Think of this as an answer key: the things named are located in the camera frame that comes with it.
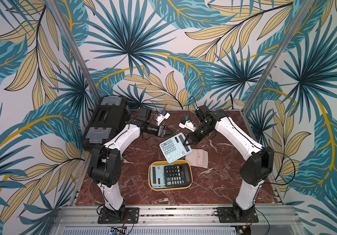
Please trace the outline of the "black calculator with grey keys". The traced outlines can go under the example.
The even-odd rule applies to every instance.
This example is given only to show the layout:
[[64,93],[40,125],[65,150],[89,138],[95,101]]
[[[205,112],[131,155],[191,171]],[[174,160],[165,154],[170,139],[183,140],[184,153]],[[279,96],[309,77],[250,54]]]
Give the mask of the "black calculator with grey keys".
[[164,166],[165,186],[168,188],[185,188],[192,183],[189,164],[169,164]]

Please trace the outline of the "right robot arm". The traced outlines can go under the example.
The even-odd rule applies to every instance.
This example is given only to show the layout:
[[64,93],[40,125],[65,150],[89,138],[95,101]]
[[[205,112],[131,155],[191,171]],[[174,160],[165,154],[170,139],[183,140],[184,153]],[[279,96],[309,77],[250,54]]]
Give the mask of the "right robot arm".
[[195,109],[200,126],[187,134],[182,141],[185,147],[194,146],[216,131],[228,140],[244,159],[240,168],[242,178],[239,193],[231,207],[221,209],[218,216],[233,222],[247,222],[252,219],[257,194],[273,170],[274,150],[264,147],[246,132],[222,109],[210,110],[206,105]]

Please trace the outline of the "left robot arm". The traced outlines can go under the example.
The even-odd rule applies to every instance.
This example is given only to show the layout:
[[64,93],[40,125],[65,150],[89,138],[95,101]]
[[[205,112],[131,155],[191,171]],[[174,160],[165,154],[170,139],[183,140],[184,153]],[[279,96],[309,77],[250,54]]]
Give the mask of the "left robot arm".
[[136,118],[122,123],[123,129],[115,137],[92,149],[88,176],[97,184],[105,201],[100,215],[110,221],[120,222],[127,216],[118,184],[123,152],[143,133],[160,138],[174,134],[168,127],[150,122],[151,112],[151,109],[141,108]]

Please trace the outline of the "yellow plastic storage tray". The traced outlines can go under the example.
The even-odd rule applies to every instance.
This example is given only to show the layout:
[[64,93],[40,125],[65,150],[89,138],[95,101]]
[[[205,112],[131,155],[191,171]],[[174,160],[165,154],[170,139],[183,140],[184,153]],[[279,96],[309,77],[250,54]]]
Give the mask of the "yellow plastic storage tray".
[[154,191],[187,189],[192,183],[192,169],[185,160],[177,160],[171,164],[158,161],[149,167],[149,186]]

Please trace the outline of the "black plastic toolbox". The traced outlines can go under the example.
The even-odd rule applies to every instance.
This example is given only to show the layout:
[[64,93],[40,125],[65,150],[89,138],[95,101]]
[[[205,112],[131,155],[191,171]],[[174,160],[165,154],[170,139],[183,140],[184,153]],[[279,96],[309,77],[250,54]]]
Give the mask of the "black plastic toolbox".
[[103,145],[117,136],[129,120],[130,109],[126,97],[101,98],[81,137],[84,150],[90,152],[95,145]]

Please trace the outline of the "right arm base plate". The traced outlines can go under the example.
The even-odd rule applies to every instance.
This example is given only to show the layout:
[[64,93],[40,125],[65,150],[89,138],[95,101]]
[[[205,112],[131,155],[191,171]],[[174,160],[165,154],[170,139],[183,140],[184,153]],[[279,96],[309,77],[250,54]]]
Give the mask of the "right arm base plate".
[[213,212],[220,223],[246,223],[252,224],[259,222],[256,210],[251,207],[248,210],[242,210],[239,207],[218,207]]

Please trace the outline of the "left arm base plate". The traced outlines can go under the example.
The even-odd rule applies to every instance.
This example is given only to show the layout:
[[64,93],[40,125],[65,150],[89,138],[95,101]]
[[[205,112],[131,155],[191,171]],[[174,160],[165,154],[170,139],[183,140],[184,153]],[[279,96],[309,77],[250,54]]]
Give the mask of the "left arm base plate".
[[137,224],[140,208],[121,207],[118,211],[103,207],[100,211],[98,224]]

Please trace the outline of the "left aluminium frame post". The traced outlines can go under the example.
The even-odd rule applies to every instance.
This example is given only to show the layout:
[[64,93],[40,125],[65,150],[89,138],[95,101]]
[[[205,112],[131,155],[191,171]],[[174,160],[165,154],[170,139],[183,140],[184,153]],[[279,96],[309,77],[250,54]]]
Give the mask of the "left aluminium frame post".
[[86,82],[88,83],[90,91],[93,93],[95,97],[96,103],[99,102],[101,99],[99,92],[97,91],[94,80],[92,79],[92,75],[81,55],[81,52],[77,46],[77,43],[70,30],[70,27],[67,25],[65,16],[63,12],[61,11],[58,2],[54,0],[47,0],[46,3],[48,7],[50,8],[53,14],[53,17],[56,20],[56,23],[58,24],[61,32],[63,33],[63,36],[65,40],[67,41],[69,49],[73,53],[74,59],[76,60],[77,65],[79,66],[82,74],[84,75],[84,78]]

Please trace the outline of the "aluminium frame post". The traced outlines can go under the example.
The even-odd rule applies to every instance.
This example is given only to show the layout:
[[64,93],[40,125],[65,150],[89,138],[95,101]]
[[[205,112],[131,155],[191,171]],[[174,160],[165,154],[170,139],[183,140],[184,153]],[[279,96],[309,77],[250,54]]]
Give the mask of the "aluminium frame post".
[[81,52],[77,46],[77,43],[70,30],[70,27],[67,25],[65,16],[63,12],[61,11],[58,2],[54,0],[47,0],[46,3],[48,7],[50,8],[53,14],[53,17],[56,20],[56,23],[58,24],[61,32],[63,33],[63,36],[65,40],[67,41],[69,49],[73,53],[74,59],[76,60],[77,65],[79,66],[82,74],[84,75],[84,78],[86,82],[88,83],[90,91],[93,93],[95,97],[96,103],[99,102],[101,99],[99,92],[97,91],[94,80],[92,79],[92,75],[81,55]]
[[311,6],[315,1],[304,1],[303,4],[298,9],[298,13],[295,17],[293,17],[293,21],[291,25],[288,26],[287,32],[283,35],[282,40],[278,44],[276,50],[271,56],[266,68],[264,69],[260,79],[256,83],[254,90],[251,92],[250,97],[245,104],[244,108],[241,110],[241,113],[246,116],[249,110],[252,107],[253,101],[259,94],[259,91],[262,89],[264,83],[266,82],[268,76],[270,75],[272,69],[274,68],[275,64],[277,63],[280,56],[284,53],[286,47],[288,46],[291,39],[294,37],[296,31],[301,25],[302,20],[305,18],[308,11],[310,11]]

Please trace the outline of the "aluminium mounting rail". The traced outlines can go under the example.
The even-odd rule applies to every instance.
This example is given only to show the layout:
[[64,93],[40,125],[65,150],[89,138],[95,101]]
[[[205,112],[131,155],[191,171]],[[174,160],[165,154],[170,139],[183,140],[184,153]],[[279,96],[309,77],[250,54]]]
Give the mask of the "aluminium mounting rail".
[[304,235],[293,206],[258,204],[246,222],[222,223],[215,205],[128,206],[127,223],[100,224],[97,206],[64,207],[54,220],[51,235]]

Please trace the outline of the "right aluminium frame post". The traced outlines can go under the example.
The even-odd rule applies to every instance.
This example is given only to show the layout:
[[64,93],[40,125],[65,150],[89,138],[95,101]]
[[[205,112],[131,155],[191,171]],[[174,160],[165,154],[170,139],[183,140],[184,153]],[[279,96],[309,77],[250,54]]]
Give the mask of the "right aluminium frame post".
[[266,82],[268,76],[270,75],[272,69],[274,68],[275,64],[277,63],[280,56],[284,53],[286,47],[288,46],[291,39],[294,37],[296,31],[301,25],[302,20],[305,18],[308,11],[310,11],[311,6],[315,1],[304,1],[303,4],[298,9],[298,13],[295,17],[293,17],[293,21],[291,25],[288,26],[287,32],[283,35],[282,40],[278,44],[276,50],[271,56],[266,68],[264,69],[260,79],[256,83],[254,90],[251,92],[250,97],[245,104],[244,108],[241,110],[241,113],[246,116],[249,110],[252,107],[253,101],[259,94],[259,91],[262,89],[264,83]]

